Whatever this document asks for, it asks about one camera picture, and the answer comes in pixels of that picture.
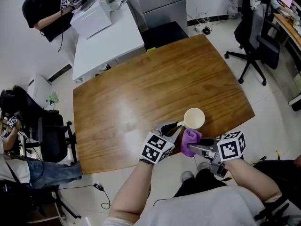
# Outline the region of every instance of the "plastic bag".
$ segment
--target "plastic bag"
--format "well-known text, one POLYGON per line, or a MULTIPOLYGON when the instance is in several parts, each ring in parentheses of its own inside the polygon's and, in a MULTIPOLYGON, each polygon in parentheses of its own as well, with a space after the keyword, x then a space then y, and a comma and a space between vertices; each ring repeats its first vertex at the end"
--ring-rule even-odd
POLYGON ((228 15, 229 19, 237 19, 238 18, 238 9, 237 9, 237 0, 229 0, 229 8, 228 15))

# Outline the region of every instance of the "purple cloth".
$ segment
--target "purple cloth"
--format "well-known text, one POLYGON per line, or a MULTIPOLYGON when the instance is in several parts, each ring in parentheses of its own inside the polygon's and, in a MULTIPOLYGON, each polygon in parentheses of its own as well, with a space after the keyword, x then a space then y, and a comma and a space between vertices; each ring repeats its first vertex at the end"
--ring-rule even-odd
POLYGON ((189 143, 198 143, 202 138, 202 134, 196 130, 186 129, 183 134, 181 143, 181 152, 188 157, 194 157, 195 153, 188 149, 189 143))

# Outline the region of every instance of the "sneaker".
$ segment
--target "sneaker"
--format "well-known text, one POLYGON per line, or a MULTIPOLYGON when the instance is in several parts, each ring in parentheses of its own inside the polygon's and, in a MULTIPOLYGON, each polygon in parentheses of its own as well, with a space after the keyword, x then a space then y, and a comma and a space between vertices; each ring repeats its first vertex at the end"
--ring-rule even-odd
POLYGON ((189 178, 194 178, 194 175, 191 171, 185 171, 181 174, 181 182, 182 183, 189 178))
POLYGON ((201 162, 199 165, 198 165, 198 171, 201 171, 203 169, 210 169, 210 165, 208 162, 201 162))

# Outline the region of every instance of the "cup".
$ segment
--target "cup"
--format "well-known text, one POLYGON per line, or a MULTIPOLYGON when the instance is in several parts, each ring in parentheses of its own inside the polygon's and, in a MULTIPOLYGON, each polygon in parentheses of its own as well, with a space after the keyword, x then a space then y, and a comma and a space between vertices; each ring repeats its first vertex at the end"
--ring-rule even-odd
POLYGON ((198 108, 189 109, 184 115, 184 121, 179 122, 177 126, 184 126, 186 129, 200 129, 205 122, 205 115, 198 108))

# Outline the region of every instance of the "wall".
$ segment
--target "wall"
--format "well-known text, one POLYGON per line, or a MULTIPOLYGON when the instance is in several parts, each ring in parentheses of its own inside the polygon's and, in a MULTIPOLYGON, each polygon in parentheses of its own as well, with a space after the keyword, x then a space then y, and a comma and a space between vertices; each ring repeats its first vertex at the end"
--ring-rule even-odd
POLYGON ((26 87, 39 73, 50 78, 68 61, 36 29, 30 29, 22 14, 25 0, 0 0, 0 90, 26 87))
POLYGON ((186 0, 187 14, 193 18, 227 14, 228 0, 186 0))

